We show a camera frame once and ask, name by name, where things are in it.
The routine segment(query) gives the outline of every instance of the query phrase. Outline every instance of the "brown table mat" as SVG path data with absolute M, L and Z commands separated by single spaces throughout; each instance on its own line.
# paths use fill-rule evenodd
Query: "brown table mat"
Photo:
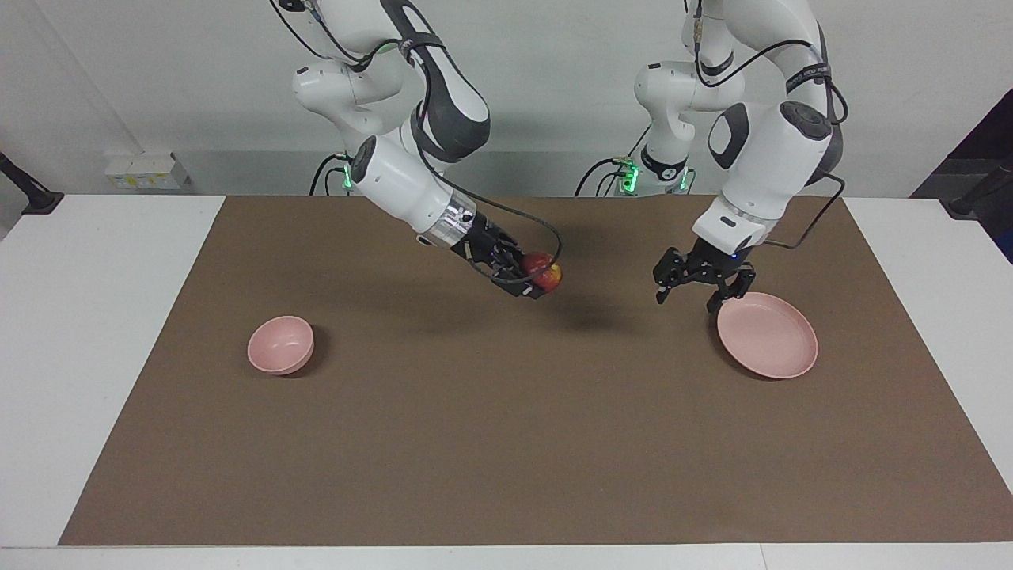
M 754 291 L 820 336 L 802 379 L 735 365 L 710 289 L 655 305 L 651 268 L 710 199 L 512 200 L 566 237 L 562 287 L 530 302 L 365 199 L 227 198 L 61 544 L 1013 541 L 1009 490 L 843 205 L 753 256 Z M 318 349 L 270 379 L 246 341 L 287 314 Z

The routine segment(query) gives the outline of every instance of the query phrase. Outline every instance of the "pink plate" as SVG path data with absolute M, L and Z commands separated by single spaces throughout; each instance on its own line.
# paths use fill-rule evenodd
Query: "pink plate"
M 784 381 L 808 373 L 820 345 L 798 310 L 773 296 L 747 294 L 724 304 L 717 333 L 728 353 L 757 375 Z
M 313 328 L 298 317 L 279 317 L 250 337 L 246 357 L 257 371 L 284 377 L 298 372 L 313 356 Z

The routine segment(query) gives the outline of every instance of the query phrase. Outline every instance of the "white robotic arm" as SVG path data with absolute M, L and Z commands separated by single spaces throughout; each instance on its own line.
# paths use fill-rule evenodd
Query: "white robotic arm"
M 306 108 L 334 124 L 345 152 L 355 153 L 357 188 L 410 225 L 421 243 L 490 267 L 486 275 L 511 295 L 547 293 L 538 283 L 542 271 L 528 274 L 522 266 L 518 243 L 442 175 L 488 140 L 489 110 L 418 9 L 408 0 L 290 0 L 282 7 L 308 10 L 340 52 L 297 71 L 293 88 Z M 396 46 L 425 83 L 425 97 L 394 129 L 362 106 L 401 90 L 403 64 L 378 56 L 388 46 Z
M 683 40 L 695 61 L 651 64 L 637 77 L 637 98 L 652 118 L 639 162 L 648 179 L 675 183 L 695 135 L 683 113 L 724 110 L 708 143 L 728 180 L 694 224 L 693 250 L 684 256 L 672 247 L 654 268 L 659 304 L 678 284 L 710 282 L 718 289 L 708 304 L 715 312 L 746 295 L 756 276 L 750 251 L 794 195 L 837 165 L 843 145 L 826 45 L 806 0 L 690 0 L 689 7 Z M 781 70 L 781 103 L 737 102 L 745 65 L 732 69 L 732 38 Z

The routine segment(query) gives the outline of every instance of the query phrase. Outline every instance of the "table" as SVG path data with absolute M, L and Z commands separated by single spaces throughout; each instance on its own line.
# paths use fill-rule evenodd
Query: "table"
M 0 567 L 1008 568 L 1003 545 L 54 548 L 221 196 L 71 195 L 0 242 Z M 1010 265 L 931 200 L 849 198 L 940 371 L 1013 481 Z M 48 246 L 60 242 L 60 248 Z

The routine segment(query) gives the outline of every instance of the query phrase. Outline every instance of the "apple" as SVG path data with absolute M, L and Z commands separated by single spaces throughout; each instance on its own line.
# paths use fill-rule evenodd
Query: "apple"
M 538 288 L 546 294 L 551 294 L 553 290 L 558 288 L 559 281 L 563 278 L 563 271 L 559 268 L 559 263 L 552 263 L 552 266 L 550 266 L 547 270 L 545 269 L 551 260 L 551 255 L 541 251 L 527 253 L 521 257 L 521 268 L 523 268 L 529 276 L 532 274 L 538 274 L 538 276 L 536 276 L 532 281 L 535 284 L 538 284 Z

